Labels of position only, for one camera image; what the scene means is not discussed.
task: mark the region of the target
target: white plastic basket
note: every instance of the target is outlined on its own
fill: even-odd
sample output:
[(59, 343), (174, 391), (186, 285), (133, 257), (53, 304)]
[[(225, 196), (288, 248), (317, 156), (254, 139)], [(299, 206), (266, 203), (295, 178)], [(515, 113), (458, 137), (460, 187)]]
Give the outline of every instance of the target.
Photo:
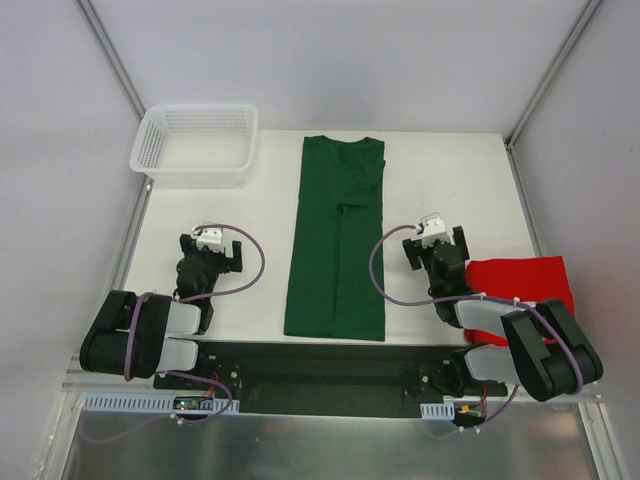
[(237, 188), (257, 133), (251, 105), (157, 105), (140, 123), (129, 166), (159, 188)]

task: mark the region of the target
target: green garment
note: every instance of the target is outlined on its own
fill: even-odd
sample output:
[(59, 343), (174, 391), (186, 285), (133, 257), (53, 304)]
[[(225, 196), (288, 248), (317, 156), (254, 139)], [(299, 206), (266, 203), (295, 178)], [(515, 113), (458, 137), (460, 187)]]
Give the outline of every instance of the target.
[[(384, 340), (384, 299), (369, 279), (382, 237), (384, 142), (306, 137), (285, 335)], [(374, 261), (383, 285), (382, 253)]]

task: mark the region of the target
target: red folded fabric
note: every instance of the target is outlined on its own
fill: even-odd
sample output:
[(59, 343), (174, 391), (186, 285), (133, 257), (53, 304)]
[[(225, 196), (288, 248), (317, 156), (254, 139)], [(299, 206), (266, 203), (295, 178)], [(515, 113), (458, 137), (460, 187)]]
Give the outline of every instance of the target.
[[(574, 314), (573, 295), (562, 257), (496, 259), (470, 262), (467, 281), (471, 288), (487, 295), (518, 297), (523, 302), (541, 302), (548, 298), (562, 300)], [(465, 330), (470, 343), (507, 346), (507, 341), (481, 330)]]

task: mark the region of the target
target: green pants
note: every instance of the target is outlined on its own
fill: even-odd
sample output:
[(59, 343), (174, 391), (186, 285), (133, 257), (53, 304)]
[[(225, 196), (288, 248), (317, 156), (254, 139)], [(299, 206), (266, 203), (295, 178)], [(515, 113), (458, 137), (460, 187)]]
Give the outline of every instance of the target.
[(285, 335), (384, 340), (384, 300), (368, 271), (382, 236), (384, 164), (380, 140), (304, 139)]

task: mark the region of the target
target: white wall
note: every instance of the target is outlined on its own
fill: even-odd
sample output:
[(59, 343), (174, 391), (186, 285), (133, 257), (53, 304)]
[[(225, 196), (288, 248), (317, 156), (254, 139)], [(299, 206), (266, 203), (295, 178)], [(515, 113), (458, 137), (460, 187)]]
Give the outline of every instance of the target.
[(608, 0), (516, 145), (543, 251), (565, 256), (631, 478), (640, 478), (640, 3)]
[(74, 2), (0, 15), (0, 477), (31, 478), (140, 184), (136, 120)]
[(585, 0), (96, 0), (147, 106), (261, 127), (509, 133)]

